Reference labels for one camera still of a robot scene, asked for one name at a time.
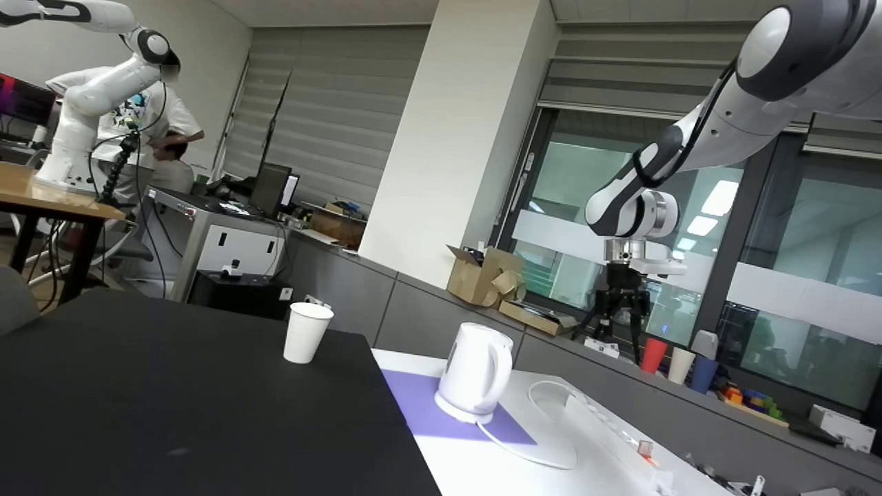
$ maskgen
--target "white kettle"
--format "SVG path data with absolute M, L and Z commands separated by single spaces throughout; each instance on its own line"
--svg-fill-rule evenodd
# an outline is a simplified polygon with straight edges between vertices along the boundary
M 489 424 L 513 375 L 513 340 L 464 323 L 441 375 L 437 406 L 457 422 Z

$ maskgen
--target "paper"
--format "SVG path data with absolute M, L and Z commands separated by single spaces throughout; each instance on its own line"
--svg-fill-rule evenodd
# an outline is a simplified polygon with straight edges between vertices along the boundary
M 437 406 L 438 378 L 405 373 L 384 375 L 413 435 L 491 442 L 481 426 L 464 424 Z M 503 406 L 486 431 L 504 444 L 536 444 Z

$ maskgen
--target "office chair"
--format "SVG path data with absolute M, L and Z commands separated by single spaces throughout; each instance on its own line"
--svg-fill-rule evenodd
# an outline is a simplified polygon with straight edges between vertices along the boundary
M 11 268 L 0 268 L 0 335 L 22 327 L 36 318 L 39 309 L 26 279 Z

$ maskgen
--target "table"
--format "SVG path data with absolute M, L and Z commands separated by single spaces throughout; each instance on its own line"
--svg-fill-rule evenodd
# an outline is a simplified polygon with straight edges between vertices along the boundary
M 92 290 L 0 340 L 0 493 L 438 493 L 364 342 Z
M 438 378 L 446 367 L 441 357 L 408 355 L 375 349 L 384 373 L 405 373 L 423 378 Z M 703 476 L 697 469 L 655 444 L 655 465 L 637 454 L 632 442 L 652 442 L 652 435 L 634 431 L 630 422 L 594 402 L 584 395 L 554 395 L 564 389 L 536 389 L 539 407 L 529 402 L 536 382 L 564 382 L 561 378 L 513 373 L 499 406 L 528 431 L 536 444 L 508 444 L 544 459 L 566 459 L 580 451 L 580 464 L 572 472 L 536 465 L 493 442 L 478 426 L 475 435 L 449 435 L 431 426 L 417 426 L 417 444 L 441 487 L 449 496 L 468 493 L 504 493 L 504 496 L 732 496 L 725 487 Z M 434 422 L 437 406 L 426 406 L 417 422 Z
M 101 205 L 88 195 L 41 184 L 33 180 L 33 167 L 16 162 L 0 162 L 0 209 L 26 214 L 16 249 L 11 253 L 11 268 L 22 273 L 36 236 L 39 218 L 74 220 L 83 222 L 83 239 L 74 250 L 66 284 L 61 290 L 61 302 L 81 294 L 94 249 L 101 243 L 106 220 L 121 220 L 125 211 Z
M 288 227 L 227 214 L 215 209 L 215 199 L 179 195 L 161 187 L 149 187 L 146 199 L 185 214 L 190 222 L 189 246 L 174 273 L 171 301 L 190 301 L 197 273 L 220 269 L 231 260 L 241 260 L 241 273 L 277 273 Z

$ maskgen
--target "white robotic arm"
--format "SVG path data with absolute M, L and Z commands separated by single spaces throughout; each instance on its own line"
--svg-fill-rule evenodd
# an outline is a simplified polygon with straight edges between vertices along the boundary
M 36 0 L 0 0 L 0 25 L 19 25 L 27 19 L 78 21 L 92 31 L 121 32 L 129 39 L 132 59 L 98 72 L 74 72 L 55 78 L 50 89 L 65 93 L 65 107 L 54 140 L 54 152 L 36 180 L 58 187 L 92 191 L 92 149 L 102 112 L 110 112 L 128 96 L 161 81 L 161 63 L 171 53 L 158 31 L 135 25 L 128 6 L 110 0 L 81 2 L 36 2 Z
M 683 269 L 645 260 L 645 239 L 668 236 L 679 220 L 675 199 L 660 191 L 672 173 L 741 162 L 801 112 L 879 118 L 879 47 L 878 0 L 794 0 L 769 10 L 706 103 L 587 202 L 584 220 L 610 239 L 610 260 L 642 273 Z

